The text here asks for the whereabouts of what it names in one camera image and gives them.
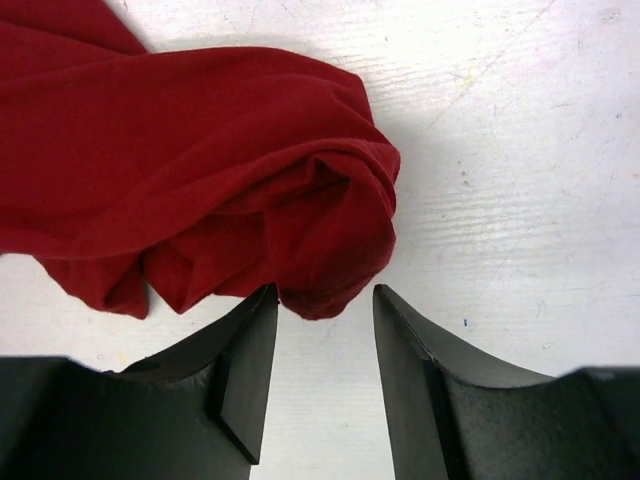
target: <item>white surface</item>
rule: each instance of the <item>white surface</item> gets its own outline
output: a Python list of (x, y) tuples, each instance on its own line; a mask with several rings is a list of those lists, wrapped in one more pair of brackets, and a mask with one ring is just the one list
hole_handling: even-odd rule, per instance
[[(269, 45), (360, 74), (403, 154), (379, 281), (528, 368), (640, 364), (640, 2), (110, 3), (155, 50)], [(2, 354), (120, 369), (237, 303), (180, 317), (154, 299), (139, 322), (89, 310), (30, 258), (0, 265)], [(281, 313), (253, 480), (393, 478), (370, 296), (336, 320)]]

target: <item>red fabric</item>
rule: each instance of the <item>red fabric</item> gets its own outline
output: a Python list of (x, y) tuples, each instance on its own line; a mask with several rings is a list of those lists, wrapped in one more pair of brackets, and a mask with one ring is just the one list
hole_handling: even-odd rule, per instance
[(396, 149), (360, 79), (281, 50), (149, 54), (95, 0), (0, 0), (0, 251), (143, 318), (276, 282), (330, 317), (388, 262)]

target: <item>scratched white surface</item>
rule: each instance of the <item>scratched white surface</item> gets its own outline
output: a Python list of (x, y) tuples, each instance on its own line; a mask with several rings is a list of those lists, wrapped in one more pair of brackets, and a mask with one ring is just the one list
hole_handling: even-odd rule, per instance
[[(269, 45), (360, 74), (403, 154), (379, 281), (531, 369), (640, 364), (640, 2), (109, 3), (153, 50)], [(0, 354), (120, 369), (237, 303), (178, 316), (155, 298), (139, 322), (89, 310), (30, 258), (0, 265)], [(335, 320), (281, 313), (253, 480), (393, 478), (370, 296)]]

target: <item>white wooden surface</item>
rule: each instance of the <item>white wooden surface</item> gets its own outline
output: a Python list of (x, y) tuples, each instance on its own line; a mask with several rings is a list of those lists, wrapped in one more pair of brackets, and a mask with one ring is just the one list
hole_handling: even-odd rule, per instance
[[(379, 281), (510, 362), (640, 364), (640, 2), (110, 0), (152, 49), (269, 45), (360, 74), (403, 154)], [(0, 354), (120, 369), (236, 299), (94, 312), (0, 257)], [(252, 479), (389, 480), (371, 289), (335, 320), (280, 315)]]

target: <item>black plastic part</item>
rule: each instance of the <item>black plastic part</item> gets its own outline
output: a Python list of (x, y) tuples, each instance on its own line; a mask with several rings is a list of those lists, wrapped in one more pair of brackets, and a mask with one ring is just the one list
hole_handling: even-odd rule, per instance
[(552, 379), (503, 362), (374, 291), (396, 480), (640, 479), (640, 369)]
[(264, 429), (277, 292), (122, 373), (0, 359), (0, 479), (247, 480)]

